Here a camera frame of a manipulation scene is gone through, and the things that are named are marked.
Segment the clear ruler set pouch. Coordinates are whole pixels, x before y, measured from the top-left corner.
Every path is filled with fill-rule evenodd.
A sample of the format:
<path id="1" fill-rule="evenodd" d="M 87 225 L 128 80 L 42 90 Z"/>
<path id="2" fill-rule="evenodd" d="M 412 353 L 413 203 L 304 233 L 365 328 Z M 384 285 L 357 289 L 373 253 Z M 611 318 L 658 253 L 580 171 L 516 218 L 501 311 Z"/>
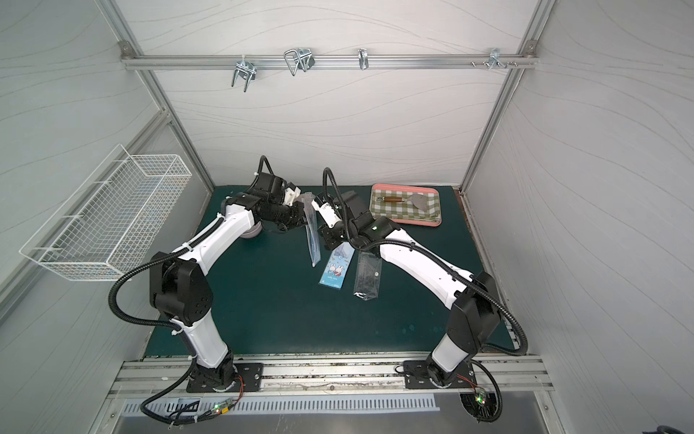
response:
<path id="1" fill-rule="evenodd" d="M 314 199 L 316 197 L 313 193 L 306 192 L 302 193 L 298 198 L 298 202 L 304 206 L 305 221 L 307 224 L 307 246 L 310 255 L 311 264 L 313 267 L 321 260 L 321 250 L 319 246 L 319 233 L 318 233 L 318 220 L 316 217 L 316 209 L 314 209 Z"/>

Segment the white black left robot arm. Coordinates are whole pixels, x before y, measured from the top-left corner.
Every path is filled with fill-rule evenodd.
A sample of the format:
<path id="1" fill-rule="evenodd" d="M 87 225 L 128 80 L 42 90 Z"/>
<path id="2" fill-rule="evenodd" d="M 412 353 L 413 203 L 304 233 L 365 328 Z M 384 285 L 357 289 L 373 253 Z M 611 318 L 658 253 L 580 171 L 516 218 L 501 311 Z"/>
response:
<path id="1" fill-rule="evenodd" d="M 139 410 L 146 417 L 168 427 L 185 426 L 211 421 L 238 404 L 235 399 L 226 400 L 199 415 L 190 415 L 189 405 L 167 415 L 149 407 L 187 380 L 215 392 L 244 390 L 233 353 L 213 320 L 213 291 L 207 276 L 236 240 L 257 236 L 264 222 L 272 222 L 280 231 L 305 226 L 305 206 L 298 201 L 298 194 L 296 186 L 277 176 L 267 157 L 262 156 L 250 186 L 225 198 L 216 218 L 202 231 L 176 250 L 159 252 L 126 272 L 111 287 L 108 306 L 117 318 L 137 326 L 166 327 L 183 340 L 190 353 L 191 364 L 184 375 L 142 401 Z M 117 302 L 122 287 L 144 271 L 149 274 L 149 302 L 162 316 L 159 320 L 132 316 Z"/>

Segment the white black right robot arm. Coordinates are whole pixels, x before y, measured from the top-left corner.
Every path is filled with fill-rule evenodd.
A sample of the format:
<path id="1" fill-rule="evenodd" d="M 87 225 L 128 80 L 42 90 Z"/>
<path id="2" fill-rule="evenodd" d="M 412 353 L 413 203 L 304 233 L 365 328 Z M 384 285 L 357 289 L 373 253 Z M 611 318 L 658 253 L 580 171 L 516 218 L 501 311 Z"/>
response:
<path id="1" fill-rule="evenodd" d="M 356 251 L 385 260 L 406 271 L 448 309 L 446 332 L 425 364 L 433 387 L 451 387 L 463 377 L 460 368 L 477 367 L 491 374 L 475 359 L 482 350 L 508 356 L 527 353 L 528 338 L 518 319 L 500 302 L 489 273 L 468 274 L 417 243 L 389 218 L 374 218 L 357 193 L 339 190 L 330 168 L 323 171 L 322 186 L 319 213 L 325 222 L 320 231 L 328 248 L 347 242 Z"/>

